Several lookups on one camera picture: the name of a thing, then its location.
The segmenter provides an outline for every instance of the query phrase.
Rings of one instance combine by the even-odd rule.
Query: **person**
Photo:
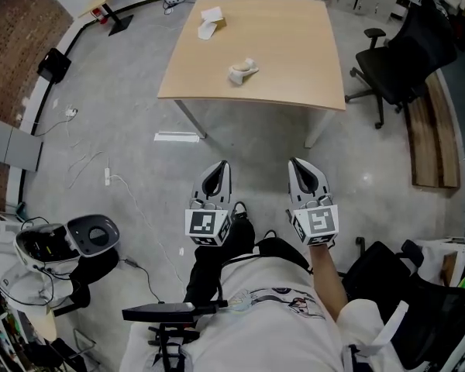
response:
[[[310,247],[312,277],[308,261],[273,230],[257,244],[263,257],[222,268],[251,255],[254,241],[246,206],[239,201],[224,244],[195,251],[184,301],[206,305],[220,279],[228,307],[198,320],[199,339],[181,347],[184,370],[348,370],[347,345],[370,345],[384,328],[377,305],[348,302],[327,245]],[[158,347],[148,344],[155,340],[153,331],[147,323],[133,323],[121,372],[163,370],[155,363]],[[390,343],[368,358],[354,370],[403,371]]]
[[[29,235],[34,236],[37,242],[57,241],[58,246],[66,246],[66,232],[62,226]],[[12,308],[30,317],[47,315],[51,308],[62,305],[67,297],[73,304],[63,307],[60,314],[87,307],[91,300],[88,285],[104,277],[119,262],[117,251],[111,248],[96,257],[80,257],[59,263],[55,271],[41,268],[32,271],[19,259],[14,246],[15,237],[13,232],[0,232],[0,292]]]

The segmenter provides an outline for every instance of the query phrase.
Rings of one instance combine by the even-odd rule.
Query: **paper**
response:
[[[202,11],[201,19],[203,19],[203,23],[198,27],[198,38],[202,40],[209,40],[219,25],[226,24],[220,7]]]

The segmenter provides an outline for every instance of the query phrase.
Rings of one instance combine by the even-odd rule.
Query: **black office chair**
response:
[[[361,237],[357,244],[362,246]],[[348,299],[375,301],[384,323],[398,307],[408,303],[408,312],[392,339],[407,370],[424,361],[440,367],[465,335],[465,289],[449,288],[424,281],[401,259],[418,268],[422,251],[407,240],[402,253],[394,254],[377,241],[363,253],[343,278]]]
[[[370,85],[370,90],[345,95],[345,101],[366,95],[376,95],[379,122],[384,124],[382,98],[396,105],[399,113],[408,103],[426,91],[425,79],[442,66],[456,59],[453,31],[448,19],[436,8],[433,0],[413,5],[398,35],[387,46],[375,48],[377,39],[386,33],[377,28],[365,30],[372,41],[370,49],[357,54],[362,71],[355,67],[350,75],[358,75]]]

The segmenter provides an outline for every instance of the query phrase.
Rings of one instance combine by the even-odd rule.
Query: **person's arm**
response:
[[[310,246],[313,266],[313,285],[315,292],[327,308],[334,321],[341,309],[347,305],[348,297],[341,278],[332,261],[327,245]]]

